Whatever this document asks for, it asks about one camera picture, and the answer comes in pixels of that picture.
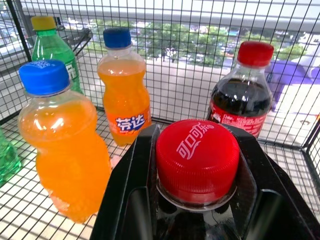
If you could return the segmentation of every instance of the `orange soda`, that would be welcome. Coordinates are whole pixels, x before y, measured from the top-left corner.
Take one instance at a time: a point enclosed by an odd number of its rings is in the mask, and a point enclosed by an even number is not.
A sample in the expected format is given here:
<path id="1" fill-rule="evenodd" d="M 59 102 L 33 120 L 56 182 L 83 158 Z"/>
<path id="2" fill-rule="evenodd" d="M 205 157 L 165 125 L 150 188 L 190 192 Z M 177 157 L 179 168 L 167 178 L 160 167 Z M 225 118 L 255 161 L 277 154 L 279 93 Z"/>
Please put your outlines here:
<path id="1" fill-rule="evenodd" d="M 37 64 L 44 68 L 37 69 Z M 46 68 L 50 76 L 41 83 L 37 72 Z M 21 67 L 20 76 L 33 98 L 20 112 L 18 128 L 37 149 L 40 182 L 62 214 L 83 223 L 99 210 L 111 174 L 107 147 L 95 132 L 96 108 L 85 96 L 68 90 L 68 72 L 60 61 L 28 63 Z M 64 78 L 67 83 L 52 81 Z"/>
<path id="2" fill-rule="evenodd" d="M 103 32 L 108 53 L 99 61 L 97 73 L 105 84 L 103 106 L 114 141 L 132 144 L 138 133 L 151 125 L 150 97 L 143 84 L 144 59 L 131 48 L 128 28 Z"/>

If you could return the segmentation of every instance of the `green glass bottle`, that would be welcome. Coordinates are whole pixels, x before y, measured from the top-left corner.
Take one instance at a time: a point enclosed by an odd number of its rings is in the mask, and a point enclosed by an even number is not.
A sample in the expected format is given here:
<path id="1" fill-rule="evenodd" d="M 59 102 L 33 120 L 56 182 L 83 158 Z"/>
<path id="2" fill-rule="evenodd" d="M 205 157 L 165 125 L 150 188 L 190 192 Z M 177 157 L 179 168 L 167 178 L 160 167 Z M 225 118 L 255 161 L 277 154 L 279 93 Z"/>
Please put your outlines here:
<path id="1" fill-rule="evenodd" d="M 65 41 L 57 34 L 52 16 L 34 16 L 31 23 L 36 32 L 32 61 L 55 59 L 64 62 L 72 81 L 71 89 L 83 94 L 80 88 L 76 56 Z"/>
<path id="2" fill-rule="evenodd" d="M 21 168 L 17 151 L 0 129 L 0 187 Z"/>

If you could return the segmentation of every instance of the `cola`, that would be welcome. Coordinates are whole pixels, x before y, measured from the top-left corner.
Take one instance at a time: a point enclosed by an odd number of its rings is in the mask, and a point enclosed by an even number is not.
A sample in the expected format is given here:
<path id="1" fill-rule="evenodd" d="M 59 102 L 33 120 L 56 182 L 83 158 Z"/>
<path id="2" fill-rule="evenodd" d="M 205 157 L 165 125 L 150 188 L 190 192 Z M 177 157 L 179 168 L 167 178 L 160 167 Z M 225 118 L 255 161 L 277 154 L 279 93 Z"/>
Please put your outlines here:
<path id="1" fill-rule="evenodd" d="M 207 120 L 241 128 L 258 137 L 272 103 L 264 73 L 273 50 L 263 42 L 241 44 L 237 65 L 211 93 Z"/>

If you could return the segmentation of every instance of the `bottle cap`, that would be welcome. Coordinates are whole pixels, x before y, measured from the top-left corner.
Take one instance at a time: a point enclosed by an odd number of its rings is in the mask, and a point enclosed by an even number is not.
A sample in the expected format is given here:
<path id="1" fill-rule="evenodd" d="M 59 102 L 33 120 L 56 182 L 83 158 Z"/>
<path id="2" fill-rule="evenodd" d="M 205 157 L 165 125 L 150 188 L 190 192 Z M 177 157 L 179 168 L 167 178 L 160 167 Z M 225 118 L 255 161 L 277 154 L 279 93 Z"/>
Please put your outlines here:
<path id="1" fill-rule="evenodd" d="M 32 95 L 55 94 L 70 85 L 66 66 L 59 60 L 29 62 L 19 73 L 26 92 Z"/>
<path id="2" fill-rule="evenodd" d="M 109 49 L 126 48 L 131 45 L 131 36 L 127 27 L 112 27 L 103 31 L 105 46 Z"/>
<path id="3" fill-rule="evenodd" d="M 180 201 L 212 203 L 233 184 L 239 146 L 220 124 L 195 119 L 175 122 L 162 131 L 155 150 L 159 181 Z"/>
<path id="4" fill-rule="evenodd" d="M 237 60 L 239 63 L 251 67 L 261 68 L 270 63 L 274 47 L 260 41 L 244 41 L 241 43 Z"/>
<path id="5" fill-rule="evenodd" d="M 50 30 L 57 27 L 53 16 L 33 16 L 31 23 L 35 31 Z"/>

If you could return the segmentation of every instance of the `red bottle cap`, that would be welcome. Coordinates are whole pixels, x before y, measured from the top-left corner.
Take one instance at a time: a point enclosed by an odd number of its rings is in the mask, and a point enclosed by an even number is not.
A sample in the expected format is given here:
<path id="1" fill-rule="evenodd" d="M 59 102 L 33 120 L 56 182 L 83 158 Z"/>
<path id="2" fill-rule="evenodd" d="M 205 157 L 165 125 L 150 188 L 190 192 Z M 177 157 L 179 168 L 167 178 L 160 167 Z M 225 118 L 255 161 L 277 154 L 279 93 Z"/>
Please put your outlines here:
<path id="1" fill-rule="evenodd" d="M 274 47 L 260 41 L 244 41 L 240 45 L 237 60 L 251 67 L 261 68 L 270 63 Z"/>
<path id="2" fill-rule="evenodd" d="M 156 142 L 160 183 L 172 196 L 188 203 L 212 203 L 226 195 L 238 161 L 235 137 L 211 121 L 175 122 L 163 130 Z"/>

